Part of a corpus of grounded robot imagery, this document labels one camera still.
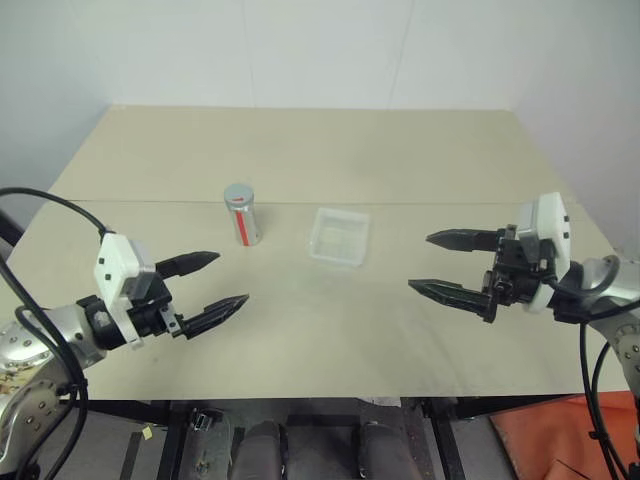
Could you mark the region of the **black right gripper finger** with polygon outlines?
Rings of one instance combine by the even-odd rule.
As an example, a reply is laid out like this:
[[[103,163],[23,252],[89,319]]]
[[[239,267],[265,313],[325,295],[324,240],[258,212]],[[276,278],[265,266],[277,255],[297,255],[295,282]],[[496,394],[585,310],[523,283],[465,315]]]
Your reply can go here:
[[[497,303],[487,293],[438,279],[409,280],[408,285],[420,295],[441,305],[474,313],[487,323],[495,320]]]
[[[503,230],[447,229],[429,234],[426,241],[452,251],[495,252],[498,249]]]

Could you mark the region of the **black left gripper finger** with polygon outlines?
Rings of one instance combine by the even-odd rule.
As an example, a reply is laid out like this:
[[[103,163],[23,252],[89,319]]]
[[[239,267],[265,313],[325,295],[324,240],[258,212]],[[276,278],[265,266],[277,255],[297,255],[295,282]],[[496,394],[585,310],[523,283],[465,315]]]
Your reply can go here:
[[[222,325],[240,310],[249,298],[248,294],[228,297],[206,306],[200,314],[194,317],[179,320],[180,331],[178,335],[190,340]]]
[[[214,251],[195,251],[177,255],[155,264],[154,276],[166,280],[175,276],[183,277],[205,268],[220,257]]]

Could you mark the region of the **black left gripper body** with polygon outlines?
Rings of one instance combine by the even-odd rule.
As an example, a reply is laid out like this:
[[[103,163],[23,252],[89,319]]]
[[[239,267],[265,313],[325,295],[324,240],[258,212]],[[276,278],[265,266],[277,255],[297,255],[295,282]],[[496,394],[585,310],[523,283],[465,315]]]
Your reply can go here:
[[[141,298],[131,301],[127,313],[141,338],[163,334],[177,337],[183,333],[182,316],[175,311],[172,301],[162,279],[154,279]]]

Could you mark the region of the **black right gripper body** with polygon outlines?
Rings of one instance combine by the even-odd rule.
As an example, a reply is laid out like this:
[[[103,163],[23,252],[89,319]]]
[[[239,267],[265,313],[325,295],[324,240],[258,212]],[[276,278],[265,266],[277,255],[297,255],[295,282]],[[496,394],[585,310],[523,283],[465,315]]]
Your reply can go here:
[[[555,247],[551,240],[521,240],[516,226],[497,232],[492,269],[485,273],[482,293],[491,306],[547,306],[554,295]]]

